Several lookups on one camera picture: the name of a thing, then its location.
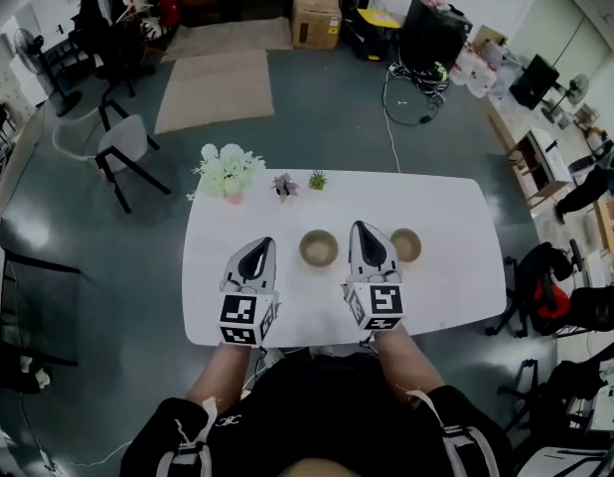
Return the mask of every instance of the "potted white flowers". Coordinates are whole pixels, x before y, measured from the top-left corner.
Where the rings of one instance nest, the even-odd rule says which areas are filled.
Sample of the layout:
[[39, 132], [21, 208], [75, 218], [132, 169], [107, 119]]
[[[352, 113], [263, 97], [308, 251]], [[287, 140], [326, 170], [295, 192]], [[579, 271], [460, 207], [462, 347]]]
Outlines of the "potted white flowers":
[[[265, 168], [265, 161], [243, 152], [238, 145], [230, 143], [221, 149], [208, 143], [201, 149], [203, 160], [193, 170], [201, 175], [199, 191], [209, 196], [224, 197], [237, 205], [243, 198], [243, 191], [251, 186], [254, 173]], [[195, 195], [188, 195], [194, 200]]]

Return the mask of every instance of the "gray floor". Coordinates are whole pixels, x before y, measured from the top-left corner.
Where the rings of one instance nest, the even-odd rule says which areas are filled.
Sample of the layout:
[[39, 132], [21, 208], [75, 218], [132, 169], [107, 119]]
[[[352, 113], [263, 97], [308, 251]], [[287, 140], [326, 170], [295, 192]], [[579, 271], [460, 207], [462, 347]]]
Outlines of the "gray floor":
[[[57, 120], [46, 108], [44, 135], [5, 211], [0, 239], [14, 250], [84, 272], [76, 277], [16, 266], [24, 344], [79, 360], [78, 368], [53, 366], [53, 384], [24, 397], [37, 437], [67, 475], [114, 475], [119, 455], [90, 468], [68, 461], [96, 461], [131, 440], [160, 400], [186, 391], [212, 352], [186, 339], [181, 308], [190, 211], [184, 195], [196, 186], [198, 177], [190, 170], [205, 143], [238, 143], [262, 155], [271, 168], [395, 171], [381, 102], [385, 65], [361, 63], [343, 49], [272, 52], [269, 66], [275, 115], [156, 136], [161, 150], [150, 152], [142, 164], [173, 194], [164, 197], [124, 172], [120, 177], [131, 215], [123, 214], [93, 171], [53, 148]], [[114, 93], [129, 112], [143, 116], [148, 129], [154, 128], [171, 69], [159, 66], [154, 77], [140, 79], [135, 98], [128, 98], [124, 87]], [[90, 79], [81, 89], [84, 99], [71, 118], [96, 105], [104, 84]], [[389, 84], [388, 101], [402, 119], [427, 113], [423, 98], [401, 81]], [[393, 125], [392, 131], [402, 172], [479, 183], [504, 254], [522, 256], [537, 244], [521, 190], [480, 101], [467, 89], [450, 87], [445, 107], [430, 124]], [[446, 282], [450, 287], [450, 278]], [[13, 303], [14, 293], [12, 287], [6, 291], [5, 305]], [[460, 308], [468, 307], [465, 299]], [[547, 374], [554, 344], [549, 338], [516, 340], [507, 333], [487, 338], [485, 325], [415, 341], [450, 384], [505, 423], [513, 402], [497, 397], [497, 386], [512, 383], [525, 358], [539, 359]], [[0, 391], [0, 420], [27, 473], [46, 475], [16, 394]]]

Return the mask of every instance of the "floor mat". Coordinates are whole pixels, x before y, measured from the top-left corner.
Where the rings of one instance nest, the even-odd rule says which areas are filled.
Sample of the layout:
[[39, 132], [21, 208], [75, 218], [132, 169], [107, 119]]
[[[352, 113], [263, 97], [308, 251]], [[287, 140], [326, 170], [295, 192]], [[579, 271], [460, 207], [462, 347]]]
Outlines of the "floor mat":
[[180, 27], [162, 62], [249, 50], [291, 50], [287, 18]]
[[173, 67], [155, 133], [272, 114], [267, 52], [192, 57]]

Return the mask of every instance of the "white chair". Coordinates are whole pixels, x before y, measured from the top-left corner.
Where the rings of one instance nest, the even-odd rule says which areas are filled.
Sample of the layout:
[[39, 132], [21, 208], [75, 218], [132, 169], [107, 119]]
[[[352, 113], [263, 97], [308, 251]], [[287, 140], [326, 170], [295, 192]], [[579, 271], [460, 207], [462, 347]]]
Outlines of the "white chair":
[[[112, 128], [106, 114], [109, 106], [123, 118]], [[95, 155], [86, 154], [86, 144], [100, 125], [103, 125], [105, 134], [99, 141], [97, 153]], [[141, 116], [129, 115], [112, 99], [94, 109], [87, 116], [77, 120], [62, 121], [53, 133], [53, 145], [57, 150], [76, 161], [90, 163], [103, 173], [103, 177], [113, 185], [115, 195], [126, 214], [131, 212], [130, 207], [114, 175], [126, 167], [162, 193], [170, 194], [168, 188], [136, 163], [147, 152], [148, 144], [156, 150], [159, 149], [159, 145], [146, 132]]]

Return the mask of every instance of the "cardboard box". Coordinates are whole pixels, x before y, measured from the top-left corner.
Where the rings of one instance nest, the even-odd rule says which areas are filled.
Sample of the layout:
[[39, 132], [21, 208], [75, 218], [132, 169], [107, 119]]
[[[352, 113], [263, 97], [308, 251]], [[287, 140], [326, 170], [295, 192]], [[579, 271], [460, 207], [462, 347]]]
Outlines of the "cardboard box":
[[294, 48], [333, 50], [338, 45], [341, 25], [338, 0], [294, 0], [291, 22]]

